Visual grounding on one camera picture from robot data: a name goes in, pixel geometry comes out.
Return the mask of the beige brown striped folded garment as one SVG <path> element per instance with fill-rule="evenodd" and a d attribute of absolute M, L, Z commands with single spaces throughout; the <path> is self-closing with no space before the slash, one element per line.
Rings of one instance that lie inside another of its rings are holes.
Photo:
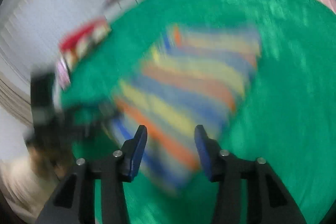
<path fill-rule="evenodd" d="M 98 46 L 111 32 L 111 27 L 108 25 L 98 26 L 93 32 L 81 38 L 76 46 L 71 50 L 61 53 L 66 61 L 69 71 L 73 71 L 77 63 L 80 62 L 94 47 Z"/>

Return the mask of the red folded garment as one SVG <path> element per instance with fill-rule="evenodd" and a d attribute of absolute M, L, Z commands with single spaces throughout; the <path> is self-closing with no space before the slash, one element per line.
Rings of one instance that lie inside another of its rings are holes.
<path fill-rule="evenodd" d="M 107 20 L 103 17 L 91 20 L 75 28 L 73 31 L 68 32 L 63 36 L 59 42 L 59 50 L 64 53 L 67 50 L 71 50 L 77 44 L 77 42 L 93 32 L 98 26 L 108 25 Z"/>

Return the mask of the striped knit sweater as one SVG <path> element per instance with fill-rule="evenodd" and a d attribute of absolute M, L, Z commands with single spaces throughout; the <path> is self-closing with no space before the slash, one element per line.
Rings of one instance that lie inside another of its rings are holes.
<path fill-rule="evenodd" d="M 121 114 L 108 124 L 122 144 L 138 126 L 148 141 L 141 171 L 178 192 L 199 169 L 194 129 L 220 139 L 257 71 L 261 36 L 256 26 L 168 26 L 138 68 L 121 78 L 113 100 Z"/>

